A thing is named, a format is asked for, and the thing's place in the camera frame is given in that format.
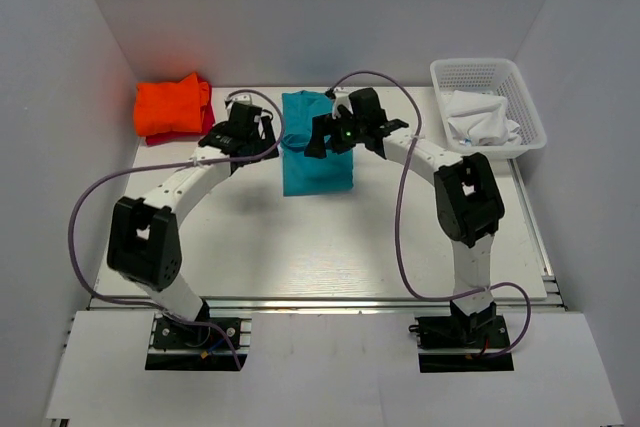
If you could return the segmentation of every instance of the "white backdrop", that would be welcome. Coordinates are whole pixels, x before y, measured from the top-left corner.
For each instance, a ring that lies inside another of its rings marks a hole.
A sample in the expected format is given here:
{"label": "white backdrop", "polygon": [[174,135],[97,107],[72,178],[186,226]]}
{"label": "white backdrop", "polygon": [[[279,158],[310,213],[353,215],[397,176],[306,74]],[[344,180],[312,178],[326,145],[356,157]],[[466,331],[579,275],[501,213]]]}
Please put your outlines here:
{"label": "white backdrop", "polygon": [[640,0],[547,0],[516,61],[549,144],[521,163],[565,301],[640,425]]}
{"label": "white backdrop", "polygon": [[544,2],[96,1],[139,78],[197,69],[221,86],[325,85],[363,67],[424,85],[438,58],[513,58]]}
{"label": "white backdrop", "polygon": [[[2,425],[41,425],[69,321],[88,303],[69,264],[67,220],[89,183],[132,161],[133,95],[93,0],[0,0]],[[97,192],[80,219],[90,279],[122,188]]]}

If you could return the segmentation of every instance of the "white basket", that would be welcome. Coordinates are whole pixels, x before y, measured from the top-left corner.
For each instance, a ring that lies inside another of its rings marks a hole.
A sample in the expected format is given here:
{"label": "white basket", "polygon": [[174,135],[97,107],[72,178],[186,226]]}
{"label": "white basket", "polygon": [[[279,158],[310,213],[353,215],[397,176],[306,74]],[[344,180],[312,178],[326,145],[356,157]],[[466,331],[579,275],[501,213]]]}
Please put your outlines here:
{"label": "white basket", "polygon": [[[463,154],[481,152],[489,159],[514,159],[547,143],[536,106],[516,64],[507,59],[446,59],[431,64],[440,116],[449,149]],[[465,146],[454,139],[447,122],[445,106],[454,90],[501,95],[509,101],[507,118],[520,124],[521,145]]]}

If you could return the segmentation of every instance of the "orange cloth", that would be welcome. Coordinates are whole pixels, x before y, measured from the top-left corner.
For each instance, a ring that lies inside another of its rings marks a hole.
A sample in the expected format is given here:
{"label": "orange cloth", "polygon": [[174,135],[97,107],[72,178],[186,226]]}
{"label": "orange cloth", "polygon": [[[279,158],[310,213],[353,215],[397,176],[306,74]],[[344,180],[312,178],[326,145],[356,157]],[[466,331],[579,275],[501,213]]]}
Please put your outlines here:
{"label": "orange cloth", "polygon": [[133,108],[136,133],[146,137],[164,132],[200,132],[209,94],[209,84],[199,82],[195,72],[180,82],[140,82]]}

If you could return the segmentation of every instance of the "white tabletop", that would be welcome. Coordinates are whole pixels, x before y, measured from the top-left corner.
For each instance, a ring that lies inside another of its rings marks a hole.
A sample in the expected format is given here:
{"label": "white tabletop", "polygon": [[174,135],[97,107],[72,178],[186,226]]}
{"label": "white tabletop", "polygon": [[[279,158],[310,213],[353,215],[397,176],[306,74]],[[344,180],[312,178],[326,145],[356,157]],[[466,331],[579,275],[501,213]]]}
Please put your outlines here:
{"label": "white tabletop", "polygon": [[[214,88],[216,120],[226,119],[224,97],[235,89]],[[301,88],[258,88],[278,105],[283,92]],[[305,88],[322,92],[324,88]],[[389,119],[415,127],[411,105],[397,88],[376,88]],[[432,88],[409,89],[421,107],[425,136],[445,145]],[[254,96],[254,103],[266,103]],[[276,135],[279,132],[274,122]],[[195,142],[138,148],[134,165],[185,161]],[[239,169],[218,185],[186,218],[180,229],[187,282],[203,297],[241,298],[408,298],[396,265],[393,215],[401,166],[364,147],[355,149],[352,191],[344,194],[283,197],[281,158]],[[510,280],[532,298],[542,299],[542,261],[527,227],[507,162],[492,164],[505,204],[505,217],[493,245],[492,283]],[[125,195],[144,195],[171,172],[137,174]],[[402,210],[402,251],[413,287],[424,295],[449,295],[453,289],[451,242],[435,214],[431,185],[411,174]],[[144,296],[131,282],[100,268],[96,283],[104,294]],[[496,298],[517,298],[512,289]]]}
{"label": "white tabletop", "polygon": [[[621,422],[582,314],[535,314],[514,372],[448,374],[419,373],[410,314],[252,317],[242,372],[154,372],[144,370],[152,312],[78,312],[47,418],[72,427]],[[512,335],[523,318],[505,314]]]}

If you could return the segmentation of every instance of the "folded clothing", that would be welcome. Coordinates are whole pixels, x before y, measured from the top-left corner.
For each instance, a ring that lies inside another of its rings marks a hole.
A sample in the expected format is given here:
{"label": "folded clothing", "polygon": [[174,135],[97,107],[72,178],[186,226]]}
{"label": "folded clothing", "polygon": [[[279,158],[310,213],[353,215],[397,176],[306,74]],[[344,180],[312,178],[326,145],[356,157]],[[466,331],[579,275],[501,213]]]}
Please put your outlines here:
{"label": "folded clothing", "polygon": [[453,92],[445,114],[453,137],[465,145],[520,145],[520,125],[507,118],[509,101],[502,96]]}
{"label": "folded clothing", "polygon": [[216,120],[213,116],[213,105],[211,104],[213,90],[211,84],[202,79],[200,76],[198,76],[198,83],[200,84],[200,88],[203,89],[202,92],[204,93],[206,91],[207,93],[206,96],[200,96],[201,102],[204,101],[205,97],[207,99],[206,104],[202,107],[204,109],[204,115],[202,116],[202,128],[200,129],[200,132],[165,132],[162,134],[149,135],[145,139],[147,145],[153,146],[164,144],[165,142],[184,137],[202,137],[203,135],[207,135],[209,133]]}
{"label": "folded clothing", "polygon": [[285,197],[342,192],[353,188],[353,152],[324,159],[304,156],[311,139],[311,122],[331,112],[331,101],[321,93],[282,94],[285,134],[282,139],[282,183]]}
{"label": "folded clothing", "polygon": [[133,109],[136,133],[200,133],[211,95],[209,85],[200,80],[194,72],[180,82],[139,83]]}

